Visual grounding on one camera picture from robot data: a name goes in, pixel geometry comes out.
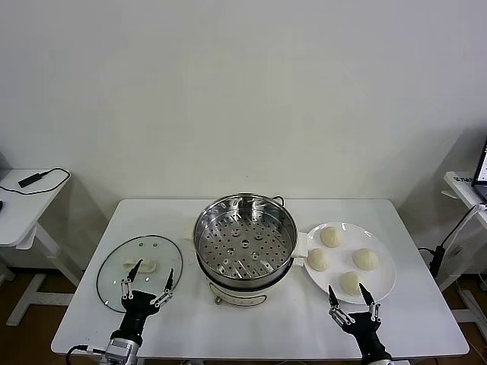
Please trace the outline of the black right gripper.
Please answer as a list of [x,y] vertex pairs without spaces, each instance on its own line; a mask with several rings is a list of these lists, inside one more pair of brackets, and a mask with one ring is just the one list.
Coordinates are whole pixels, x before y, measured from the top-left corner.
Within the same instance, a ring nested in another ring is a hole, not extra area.
[[377,335],[381,322],[380,304],[375,302],[372,294],[361,282],[358,286],[368,306],[368,312],[350,314],[344,312],[333,288],[329,285],[329,314],[338,326],[342,326],[345,333],[355,338],[361,352],[361,364],[392,364],[392,356]]

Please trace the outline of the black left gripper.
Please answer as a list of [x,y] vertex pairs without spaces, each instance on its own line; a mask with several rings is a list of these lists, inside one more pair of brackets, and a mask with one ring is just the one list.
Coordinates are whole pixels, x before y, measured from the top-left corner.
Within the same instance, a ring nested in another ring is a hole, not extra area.
[[142,262],[143,259],[139,259],[129,270],[127,277],[121,280],[121,303],[126,313],[120,327],[111,334],[112,339],[121,338],[142,343],[142,332],[146,319],[159,312],[159,308],[156,306],[163,306],[173,296],[173,268],[170,270],[163,292],[157,296],[139,290],[132,291],[132,283]]

